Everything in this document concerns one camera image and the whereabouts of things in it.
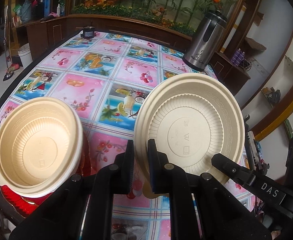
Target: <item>screw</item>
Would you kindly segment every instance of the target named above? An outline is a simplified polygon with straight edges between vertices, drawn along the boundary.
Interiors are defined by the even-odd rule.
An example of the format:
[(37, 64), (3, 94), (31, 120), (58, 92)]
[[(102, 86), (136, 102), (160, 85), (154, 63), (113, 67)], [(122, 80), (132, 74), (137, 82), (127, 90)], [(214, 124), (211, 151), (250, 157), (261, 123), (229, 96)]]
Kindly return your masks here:
[(80, 174), (74, 174), (71, 179), (72, 181), (79, 181), (81, 179), (81, 175)]
[(172, 170), (174, 168), (174, 165), (172, 163), (167, 163), (164, 165), (166, 170)]
[(210, 180), (212, 179), (212, 175), (210, 173), (202, 173), (202, 178), (204, 178), (205, 180)]
[(109, 169), (110, 169), (111, 171), (116, 171), (118, 168), (119, 168), (119, 166), (116, 165), (116, 164), (111, 164), (111, 165), (109, 166)]

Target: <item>beige bowl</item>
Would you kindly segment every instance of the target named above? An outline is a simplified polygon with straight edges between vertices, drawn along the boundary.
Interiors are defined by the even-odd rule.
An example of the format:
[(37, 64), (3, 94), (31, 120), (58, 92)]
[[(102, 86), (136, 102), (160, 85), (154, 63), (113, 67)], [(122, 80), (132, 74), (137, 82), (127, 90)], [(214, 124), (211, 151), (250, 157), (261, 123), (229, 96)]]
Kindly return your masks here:
[(62, 100), (29, 100), (0, 127), (0, 185), (41, 197), (56, 190), (79, 165), (81, 121)]

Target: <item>purple can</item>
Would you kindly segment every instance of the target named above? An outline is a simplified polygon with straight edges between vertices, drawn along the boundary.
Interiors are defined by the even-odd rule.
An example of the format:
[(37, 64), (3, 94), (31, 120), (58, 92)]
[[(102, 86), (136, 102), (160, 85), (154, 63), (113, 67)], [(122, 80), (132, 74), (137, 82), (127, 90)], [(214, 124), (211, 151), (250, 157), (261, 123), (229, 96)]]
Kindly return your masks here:
[(240, 63), (244, 60), (244, 58), (245, 58), (244, 52), (241, 52), (238, 58), (235, 60), (234, 65), (236, 66), (240, 65)]
[(231, 62), (234, 64), (235, 63), (235, 61), (236, 61), (236, 59), (238, 58), (238, 56), (241, 54), (241, 49), (237, 49), (235, 52), (234, 52), (234, 54), (233, 54), (233, 56), (232, 56), (232, 58), (231, 58)]

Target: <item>stacked plates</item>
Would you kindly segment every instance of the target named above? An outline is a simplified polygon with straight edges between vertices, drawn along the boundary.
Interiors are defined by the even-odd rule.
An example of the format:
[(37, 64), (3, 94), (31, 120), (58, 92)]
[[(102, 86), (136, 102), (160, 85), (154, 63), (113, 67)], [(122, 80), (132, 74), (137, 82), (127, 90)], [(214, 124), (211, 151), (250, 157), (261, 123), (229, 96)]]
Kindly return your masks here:
[(82, 142), (81, 121), (63, 101), (21, 104), (0, 127), (0, 186), (31, 198), (55, 191), (77, 170)]
[[(150, 182), (147, 141), (186, 172), (211, 173), (221, 183), (228, 177), (211, 165), (222, 153), (238, 163), (244, 145), (243, 117), (233, 95), (219, 81), (198, 73), (171, 77), (144, 101), (134, 128), (138, 165)], [(154, 198), (147, 182), (143, 194)]]

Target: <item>checkered tablecloth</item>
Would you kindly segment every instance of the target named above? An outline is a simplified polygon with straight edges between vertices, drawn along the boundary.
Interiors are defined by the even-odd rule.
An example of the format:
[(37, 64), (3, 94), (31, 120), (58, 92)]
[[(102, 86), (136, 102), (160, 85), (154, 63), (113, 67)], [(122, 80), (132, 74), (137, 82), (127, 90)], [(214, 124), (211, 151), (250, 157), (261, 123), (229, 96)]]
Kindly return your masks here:
[[(128, 36), (98, 32), (95, 38), (84, 40), (78, 34), (20, 82), (0, 110), (0, 125), (16, 106), (29, 99), (50, 96), (64, 100), (81, 118), (94, 174), (113, 163), (125, 150), (127, 140), (133, 138), (141, 95), (171, 76), (194, 72), (182, 56), (173, 49)], [(217, 79), (210, 66), (203, 74)], [(127, 115), (121, 112), (124, 104)], [(245, 151), (240, 165), (247, 165)], [(114, 197), (112, 224), (125, 225), (136, 239), (170, 239), (168, 198), (145, 198), (141, 194), (143, 182), (135, 167), (132, 192)], [(233, 181), (226, 187), (249, 210), (253, 208), (254, 197), (249, 192)]]

